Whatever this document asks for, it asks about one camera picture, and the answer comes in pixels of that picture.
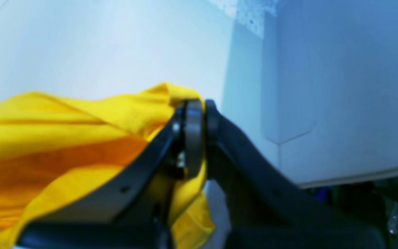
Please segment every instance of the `yellow fabric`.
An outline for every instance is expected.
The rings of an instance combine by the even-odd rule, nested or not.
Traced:
[[[98,101],[26,93],[0,103],[0,248],[30,220],[106,183],[145,148],[181,100],[196,91],[163,83]],[[199,176],[177,184],[170,209],[180,249],[197,248],[214,225]]]

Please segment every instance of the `yellow cloth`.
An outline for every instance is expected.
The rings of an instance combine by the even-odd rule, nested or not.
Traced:
[[[140,154],[196,91],[163,83],[98,101],[32,92],[0,103],[0,248],[30,220],[106,183]],[[169,219],[178,248],[201,246],[214,230],[199,176],[179,182]]]

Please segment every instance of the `white surface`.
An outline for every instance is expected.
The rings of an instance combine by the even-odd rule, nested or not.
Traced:
[[[208,0],[242,26],[264,37],[265,13],[275,15],[278,0]]]
[[[8,0],[0,5],[0,101],[32,90],[98,99],[168,81],[214,99],[276,162],[275,144],[260,129],[262,40],[212,3]]]
[[[398,1],[288,0],[276,22],[267,106],[283,173],[301,186],[397,176]]]

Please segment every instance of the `bolt hole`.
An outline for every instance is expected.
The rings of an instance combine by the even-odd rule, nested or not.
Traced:
[[[157,203],[156,205],[154,205],[153,212],[151,214],[151,217],[153,217],[153,222],[158,222],[160,216],[161,216],[161,204]]]
[[[125,186],[125,187],[122,187],[122,188],[120,189],[120,192],[121,192],[122,194],[125,194],[126,192],[128,192],[128,190],[130,190],[130,187],[129,187],[129,186]]]
[[[273,189],[272,193],[273,193],[273,195],[274,195],[275,197],[282,197],[281,192],[278,191],[277,189]]]

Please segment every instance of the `black plastic bracket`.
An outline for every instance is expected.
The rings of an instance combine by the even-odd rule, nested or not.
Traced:
[[[226,248],[386,247],[377,229],[332,211],[290,183],[213,101],[206,101],[205,115],[201,109],[198,101],[180,105],[131,165],[86,197],[29,223],[17,246],[173,248],[167,221],[173,188],[179,179],[197,175],[205,141],[207,177],[225,192],[233,227]],[[185,165],[193,166],[190,173],[178,165],[183,152],[191,156]]]

